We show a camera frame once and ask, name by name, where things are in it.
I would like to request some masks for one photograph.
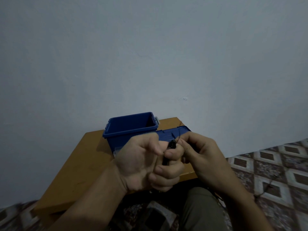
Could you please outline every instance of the person's right hand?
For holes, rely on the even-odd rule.
[[[176,141],[198,178],[220,196],[233,197],[246,191],[213,139],[187,132]]]

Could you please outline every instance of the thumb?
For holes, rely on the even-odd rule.
[[[177,143],[184,148],[184,157],[191,163],[194,163],[199,154],[185,140],[179,139]]]

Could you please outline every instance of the fingernail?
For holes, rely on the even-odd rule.
[[[161,174],[161,173],[163,172],[163,169],[162,169],[161,167],[159,167],[159,166],[156,166],[155,172],[156,172],[157,174]]]
[[[150,179],[151,181],[156,181],[156,176],[155,176],[153,173],[150,173],[149,179]]]
[[[169,151],[165,152],[165,157],[171,158],[172,157],[172,153],[169,152]]]

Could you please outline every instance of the olive green pants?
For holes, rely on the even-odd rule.
[[[180,218],[179,231],[227,231],[224,215],[216,198],[202,187],[188,191]]]

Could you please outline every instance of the diamond pattern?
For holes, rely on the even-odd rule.
[[[228,162],[275,230],[308,230],[308,139]]]

